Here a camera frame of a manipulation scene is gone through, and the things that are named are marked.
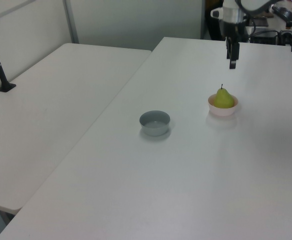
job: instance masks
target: pear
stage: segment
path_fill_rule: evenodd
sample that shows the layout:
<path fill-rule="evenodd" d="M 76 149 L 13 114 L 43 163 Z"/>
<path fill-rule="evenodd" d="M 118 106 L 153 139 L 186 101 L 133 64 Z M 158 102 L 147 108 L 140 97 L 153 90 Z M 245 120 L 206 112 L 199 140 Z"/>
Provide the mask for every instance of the pear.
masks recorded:
<path fill-rule="evenodd" d="M 228 91 L 223 88 L 223 84 L 217 91 L 216 97 L 214 99 L 214 106 L 220 109 L 229 109 L 234 107 L 234 99 L 232 95 L 230 95 Z"/>

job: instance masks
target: black cable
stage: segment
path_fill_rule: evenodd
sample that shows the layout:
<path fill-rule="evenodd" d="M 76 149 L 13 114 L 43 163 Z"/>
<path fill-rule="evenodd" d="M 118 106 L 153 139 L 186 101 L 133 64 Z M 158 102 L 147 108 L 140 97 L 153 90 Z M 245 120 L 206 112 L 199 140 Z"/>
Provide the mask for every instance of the black cable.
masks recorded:
<path fill-rule="evenodd" d="M 280 31 L 279 33 L 292 33 L 292 31 L 289 31 L 289 30 L 282 30 L 282 31 Z"/>
<path fill-rule="evenodd" d="M 275 32 L 277 34 L 280 33 L 279 31 L 276 31 L 276 30 L 265 30 L 265 31 L 259 31 L 259 32 L 255 33 L 255 34 L 251 34 L 251 37 L 254 37 L 254 36 L 257 36 L 257 35 L 260 35 L 260 34 L 271 33 L 271 32 Z"/>
<path fill-rule="evenodd" d="M 254 28 L 253 28 L 253 30 L 252 30 L 252 32 L 251 32 L 251 34 L 250 35 L 248 35 L 248 39 L 255 33 L 255 31 L 256 31 L 256 23 L 255 23 L 255 19 L 254 18 L 252 18 L 251 19 L 251 22 L 252 22 L 252 25 L 254 26 Z"/>

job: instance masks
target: white table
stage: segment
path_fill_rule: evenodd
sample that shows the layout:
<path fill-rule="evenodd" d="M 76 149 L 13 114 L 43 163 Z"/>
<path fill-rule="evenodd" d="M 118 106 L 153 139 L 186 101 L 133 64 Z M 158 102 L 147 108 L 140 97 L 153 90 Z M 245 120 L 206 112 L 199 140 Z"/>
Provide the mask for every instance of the white table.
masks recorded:
<path fill-rule="evenodd" d="M 65 44 L 0 92 L 0 210 L 25 205 L 149 54 Z"/>
<path fill-rule="evenodd" d="M 292 239 L 292 53 L 243 43 L 230 70 L 225 52 L 164 38 L 0 240 Z M 221 83 L 226 118 L 207 103 Z M 149 110 L 170 132 L 140 132 Z"/>

